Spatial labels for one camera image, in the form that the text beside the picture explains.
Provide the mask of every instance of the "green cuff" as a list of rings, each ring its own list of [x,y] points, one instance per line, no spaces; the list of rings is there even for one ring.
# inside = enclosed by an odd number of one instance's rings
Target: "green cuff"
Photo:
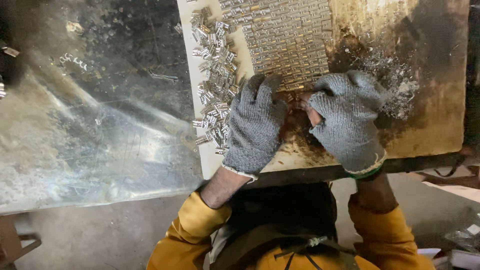
[[[383,164],[382,164],[382,166],[380,166],[378,168],[375,168],[375,169],[373,169],[373,170],[371,170],[367,173],[364,173],[364,174],[351,174],[351,173],[349,173],[348,175],[353,179],[360,180],[360,179],[367,178],[369,176],[372,176],[372,175],[376,174],[382,167],[383,167]]]

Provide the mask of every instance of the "concrete floor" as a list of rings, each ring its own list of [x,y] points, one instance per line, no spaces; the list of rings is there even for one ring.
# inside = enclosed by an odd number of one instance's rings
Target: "concrete floor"
[[[428,187],[406,174],[389,176],[395,195],[420,247],[445,245],[442,235],[469,224],[480,204]],[[347,202],[355,192],[351,179],[334,182],[337,230],[343,246],[359,237]],[[86,208],[47,209],[29,214],[42,245],[16,261],[19,270],[141,270],[187,196],[122,202]]]

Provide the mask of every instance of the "wooden board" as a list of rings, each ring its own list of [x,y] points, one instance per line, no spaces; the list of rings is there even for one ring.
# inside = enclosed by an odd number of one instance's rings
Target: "wooden board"
[[[189,38],[189,12],[195,9],[179,0],[189,65],[194,44]],[[218,17],[216,0],[195,3],[196,8],[210,6]],[[330,0],[333,39],[326,43],[330,72],[361,69],[375,73],[382,83],[385,74],[405,68],[402,77],[415,81],[419,89],[410,101],[412,115],[406,121],[381,114],[376,121],[380,139],[390,158],[436,155],[458,151],[463,141],[465,111],[465,67],[468,36],[467,0]],[[239,61],[252,74],[246,43],[236,36]],[[390,65],[376,69],[372,60],[391,58]],[[193,79],[192,91],[198,77]],[[194,100],[195,112],[201,110]],[[335,165],[335,159],[308,133],[304,113],[290,115],[284,144],[262,172]],[[221,163],[213,149],[201,146],[202,170],[209,179]]]

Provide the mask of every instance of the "yellow jacket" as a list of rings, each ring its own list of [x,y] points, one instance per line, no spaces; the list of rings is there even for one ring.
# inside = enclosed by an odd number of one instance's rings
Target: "yellow jacket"
[[[363,237],[363,243],[355,244],[361,256],[355,257],[360,269],[435,269],[426,257],[417,254],[417,245],[399,207],[380,215],[361,209],[350,201],[348,210],[357,232]],[[230,215],[230,207],[211,209],[198,192],[192,193],[183,203],[165,238],[157,243],[147,270],[202,269],[205,255],[211,248],[210,235]],[[279,247],[268,251],[256,262],[254,269],[285,269],[291,255],[274,259],[274,254],[279,253]],[[337,262],[327,256],[312,256],[312,259],[324,270],[340,269]],[[305,256],[295,254],[290,269],[314,269],[314,266]]]

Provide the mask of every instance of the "yellow sleeve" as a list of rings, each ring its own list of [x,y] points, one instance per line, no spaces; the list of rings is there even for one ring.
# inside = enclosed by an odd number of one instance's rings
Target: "yellow sleeve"
[[[211,248],[210,235],[227,222],[230,215],[230,207],[211,209],[198,192],[193,192],[183,203],[165,238],[157,243],[147,270],[202,269]]]
[[[434,270],[432,262],[417,254],[411,229],[397,206],[387,214],[374,214],[350,198],[348,211],[363,243],[355,243],[359,255],[382,270]]]

